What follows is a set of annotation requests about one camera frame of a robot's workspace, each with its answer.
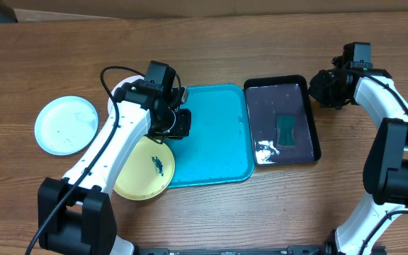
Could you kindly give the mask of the green sponge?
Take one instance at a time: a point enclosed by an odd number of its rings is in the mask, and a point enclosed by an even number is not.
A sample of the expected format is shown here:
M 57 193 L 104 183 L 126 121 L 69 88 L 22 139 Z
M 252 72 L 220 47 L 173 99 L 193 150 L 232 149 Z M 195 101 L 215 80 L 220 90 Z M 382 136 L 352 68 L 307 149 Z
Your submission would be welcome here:
M 288 147 L 294 146 L 295 140 L 293 131 L 295 128 L 295 116 L 278 115 L 276 118 L 276 125 L 278 131 L 278 145 Z

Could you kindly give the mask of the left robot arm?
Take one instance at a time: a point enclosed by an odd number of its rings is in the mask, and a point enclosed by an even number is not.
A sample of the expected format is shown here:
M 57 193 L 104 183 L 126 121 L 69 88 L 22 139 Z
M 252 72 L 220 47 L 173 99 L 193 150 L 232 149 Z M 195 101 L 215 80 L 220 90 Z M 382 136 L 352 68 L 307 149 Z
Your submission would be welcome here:
M 32 239 L 58 254 L 135 254 L 118 236 L 111 204 L 116 180 L 143 137 L 180 140 L 189 134 L 188 97 L 170 81 L 137 79 L 109 91 L 110 115 L 82 158 L 61 179 L 38 190 L 38 231 Z

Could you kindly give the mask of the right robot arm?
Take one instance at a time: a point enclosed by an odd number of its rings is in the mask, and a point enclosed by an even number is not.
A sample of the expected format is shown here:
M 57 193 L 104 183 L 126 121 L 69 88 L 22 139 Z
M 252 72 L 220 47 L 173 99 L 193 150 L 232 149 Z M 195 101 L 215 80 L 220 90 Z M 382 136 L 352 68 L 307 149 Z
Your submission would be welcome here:
M 383 232 L 408 215 L 408 103 L 379 69 L 323 69 L 308 91 L 326 108 L 362 106 L 378 130 L 363 168 L 365 193 L 328 244 L 331 254 L 373 254 Z

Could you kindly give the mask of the light blue round plate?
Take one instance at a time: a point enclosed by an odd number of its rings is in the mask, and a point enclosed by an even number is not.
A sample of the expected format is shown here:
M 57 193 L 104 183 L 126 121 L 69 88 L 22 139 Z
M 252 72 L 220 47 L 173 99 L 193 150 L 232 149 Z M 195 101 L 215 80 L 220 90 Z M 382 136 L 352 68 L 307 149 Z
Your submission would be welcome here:
M 78 96 L 63 96 L 48 103 L 38 114 L 34 127 L 40 148 L 57 156 L 79 152 L 97 131 L 96 109 Z

